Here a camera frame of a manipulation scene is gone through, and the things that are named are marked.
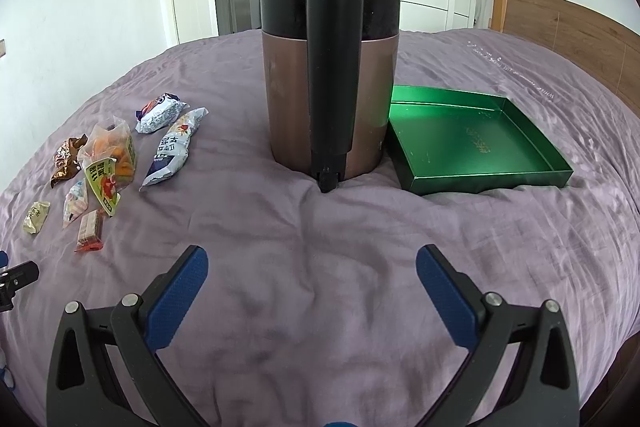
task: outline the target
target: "purple bedsheet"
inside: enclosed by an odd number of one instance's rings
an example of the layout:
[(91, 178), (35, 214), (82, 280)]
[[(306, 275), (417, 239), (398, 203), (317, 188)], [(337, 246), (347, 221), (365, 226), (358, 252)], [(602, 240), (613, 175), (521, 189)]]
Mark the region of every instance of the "purple bedsheet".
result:
[[(584, 402), (640, 328), (640, 120), (559, 55), (488, 30), (403, 33), (396, 83), (509, 97), (574, 166), (568, 186), (420, 198), (399, 189), (385, 156), (321, 194), (271, 156), (260, 33), (176, 46), (88, 100), (0, 196), (0, 247), (41, 273), (0, 315), (28, 413), (45, 424), (65, 303), (103, 307), (140, 293), (188, 244), (209, 253), (209, 276), (159, 354), (211, 425), (413, 426), (465, 356), (415, 274), (426, 243), (482, 291), (561, 303)], [(209, 109), (188, 162), (138, 192), (164, 131), (134, 133), (138, 171), (105, 223), (104, 249), (74, 253), (79, 220), (63, 230), (62, 206), (76, 180), (49, 188), (52, 154), (112, 115), (133, 128), (135, 110), (165, 91)], [(51, 208), (31, 237), (22, 219), (34, 200)], [(499, 383), (507, 373), (501, 366)], [(121, 382), (143, 410), (130, 379)]]

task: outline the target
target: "kettle handle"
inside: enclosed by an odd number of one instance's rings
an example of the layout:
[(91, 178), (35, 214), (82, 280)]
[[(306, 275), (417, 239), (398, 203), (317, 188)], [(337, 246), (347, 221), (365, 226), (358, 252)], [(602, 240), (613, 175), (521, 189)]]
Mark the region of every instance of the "kettle handle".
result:
[(311, 175), (322, 192), (343, 181), (353, 142), (364, 0), (306, 0)]

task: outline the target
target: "electric kettle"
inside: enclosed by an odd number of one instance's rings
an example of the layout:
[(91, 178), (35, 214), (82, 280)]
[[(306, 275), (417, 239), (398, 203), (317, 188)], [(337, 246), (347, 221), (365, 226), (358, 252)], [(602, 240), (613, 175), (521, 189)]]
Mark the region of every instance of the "electric kettle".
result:
[(260, 0), (271, 152), (322, 192), (382, 156), (400, 0)]

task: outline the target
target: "candy wrapper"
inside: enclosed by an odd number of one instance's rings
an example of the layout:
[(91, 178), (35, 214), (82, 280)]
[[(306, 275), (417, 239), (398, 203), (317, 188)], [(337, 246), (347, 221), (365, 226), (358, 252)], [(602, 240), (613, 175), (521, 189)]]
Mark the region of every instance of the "candy wrapper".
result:
[(96, 125), (86, 145), (78, 151), (78, 161), (89, 186), (110, 216), (120, 199), (117, 191), (129, 185), (136, 172), (136, 152), (129, 125), (120, 118), (113, 120), (113, 128)]
[(101, 208), (82, 216), (80, 220), (80, 230), (78, 232), (78, 244), (74, 251), (85, 252), (102, 249), (103, 220), (104, 211)]
[(53, 156), (53, 165), (55, 165), (56, 170), (51, 177), (51, 188), (58, 182), (72, 179), (81, 171), (77, 160), (78, 149), (86, 143), (86, 140), (86, 134), (83, 134), (79, 138), (68, 138), (58, 147), (56, 154)]
[(69, 223), (78, 219), (89, 206), (89, 195), (86, 190), (86, 184), (86, 179), (80, 180), (71, 187), (71, 190), (69, 190), (66, 195), (62, 220), (63, 229), (66, 229)]
[(169, 131), (158, 145), (154, 162), (146, 173), (142, 186), (153, 185), (173, 176), (182, 168), (189, 156), (191, 136), (200, 125), (202, 117), (208, 114), (204, 107), (194, 109), (182, 115), (169, 127)]
[(149, 134), (174, 123), (180, 112), (189, 107), (180, 98), (168, 92), (152, 100), (140, 111), (136, 111), (136, 131)]
[(27, 216), (22, 222), (22, 228), (25, 232), (38, 233), (44, 224), (44, 220), (47, 219), (49, 214), (49, 207), (51, 203), (49, 201), (36, 201), (31, 205)]

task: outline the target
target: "green tray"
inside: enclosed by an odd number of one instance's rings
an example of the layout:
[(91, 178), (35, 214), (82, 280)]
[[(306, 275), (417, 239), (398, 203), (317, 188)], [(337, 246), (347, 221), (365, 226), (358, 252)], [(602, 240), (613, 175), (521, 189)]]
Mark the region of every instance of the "green tray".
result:
[(386, 147), (402, 188), (421, 196), (564, 187), (574, 172), (510, 100), (476, 92), (394, 86)]

